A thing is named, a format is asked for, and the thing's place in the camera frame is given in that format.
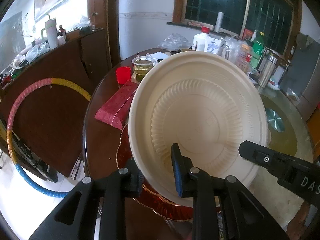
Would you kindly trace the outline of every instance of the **hula hoop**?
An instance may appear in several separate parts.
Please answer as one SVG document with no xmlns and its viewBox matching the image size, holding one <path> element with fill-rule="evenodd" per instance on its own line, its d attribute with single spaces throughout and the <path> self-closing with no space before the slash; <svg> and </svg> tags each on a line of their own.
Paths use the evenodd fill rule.
<svg viewBox="0 0 320 240">
<path fill-rule="evenodd" d="M 13 145 L 12 145 L 12 126 L 13 126 L 13 120 L 14 117 L 16 115 L 16 112 L 20 106 L 20 104 L 22 103 L 22 101 L 33 91 L 35 91 L 38 88 L 47 86 L 47 85 L 61 85 L 61 86 L 65 86 L 65 87 L 69 87 L 72 88 L 73 90 L 77 91 L 78 93 L 80 93 L 85 99 L 87 99 L 88 101 L 90 101 L 91 96 L 89 95 L 89 93 L 87 91 L 85 91 L 82 87 L 78 86 L 77 84 L 65 80 L 65 79 L 61 79 L 61 78 L 46 78 L 46 79 L 42 79 L 39 80 L 35 83 L 33 83 L 32 85 L 28 86 L 16 99 L 16 101 L 14 102 L 10 114 L 9 114 L 9 118 L 8 118 L 8 125 L 7 125 L 7 143 L 8 143 L 8 149 L 9 149 L 9 154 L 10 157 L 17 169 L 17 171 L 19 172 L 19 174 L 25 179 L 26 182 L 28 182 L 28 184 L 33 187 L 34 189 L 36 189 L 37 191 L 40 191 L 43 194 L 46 194 L 48 196 L 51 197 L 58 197 L 58 198 L 64 198 L 68 192 L 58 192 L 58 191 L 52 191 L 52 190 L 48 190 L 44 187 L 41 187 L 40 185 L 38 185 L 37 183 L 35 183 L 27 174 L 26 172 L 22 169 L 22 167 L 20 166 L 20 164 L 18 164 L 18 160 L 17 160 L 17 156 L 15 154 L 15 151 L 13 149 Z"/>
</svg>

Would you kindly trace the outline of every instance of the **yellow liquid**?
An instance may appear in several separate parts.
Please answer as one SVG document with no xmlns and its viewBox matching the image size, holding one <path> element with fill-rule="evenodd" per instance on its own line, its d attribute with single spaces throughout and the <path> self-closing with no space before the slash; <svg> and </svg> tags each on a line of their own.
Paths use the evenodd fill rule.
<svg viewBox="0 0 320 240">
<path fill-rule="evenodd" d="M 138 60 L 135 63 L 133 63 L 133 71 L 136 74 L 136 80 L 138 82 L 141 82 L 144 76 L 149 72 L 149 70 L 152 68 L 153 62 L 149 60 Z"/>
</svg>

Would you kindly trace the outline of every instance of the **white wall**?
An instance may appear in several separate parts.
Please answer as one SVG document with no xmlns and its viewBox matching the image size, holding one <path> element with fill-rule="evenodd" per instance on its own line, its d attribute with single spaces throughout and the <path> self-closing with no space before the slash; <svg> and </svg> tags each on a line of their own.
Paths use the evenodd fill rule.
<svg viewBox="0 0 320 240">
<path fill-rule="evenodd" d="M 302 19 L 300 32 L 320 42 L 320 27 L 308 6 L 302 1 Z"/>
<path fill-rule="evenodd" d="M 122 59 L 157 47 L 171 33 L 179 33 L 192 43 L 199 30 L 166 24 L 172 21 L 173 6 L 174 0 L 119 0 Z"/>
</svg>

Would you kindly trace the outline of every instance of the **red bottle cap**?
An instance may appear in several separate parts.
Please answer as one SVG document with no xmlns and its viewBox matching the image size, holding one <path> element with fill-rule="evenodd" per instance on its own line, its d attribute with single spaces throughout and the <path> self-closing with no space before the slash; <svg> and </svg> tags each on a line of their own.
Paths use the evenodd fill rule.
<svg viewBox="0 0 320 240">
<path fill-rule="evenodd" d="M 201 27 L 201 32 L 202 32 L 202 33 L 209 33 L 209 32 L 210 32 L 210 29 L 209 29 L 208 27 L 202 26 L 202 27 Z"/>
<path fill-rule="evenodd" d="M 117 81 L 119 84 L 124 85 L 127 81 L 131 80 L 131 68 L 120 67 L 116 69 Z"/>
</svg>

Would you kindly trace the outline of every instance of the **white tumbler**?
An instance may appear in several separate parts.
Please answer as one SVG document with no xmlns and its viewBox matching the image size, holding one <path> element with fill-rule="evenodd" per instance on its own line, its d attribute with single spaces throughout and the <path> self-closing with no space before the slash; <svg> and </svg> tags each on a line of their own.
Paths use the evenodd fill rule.
<svg viewBox="0 0 320 240">
<path fill-rule="evenodd" d="M 56 19 L 50 19 L 49 21 L 45 22 L 45 28 L 41 30 L 42 40 L 44 40 L 44 37 L 43 37 L 44 30 L 47 33 L 47 38 L 48 38 L 50 49 L 54 49 L 54 48 L 58 47 L 59 43 L 58 43 Z"/>
</svg>

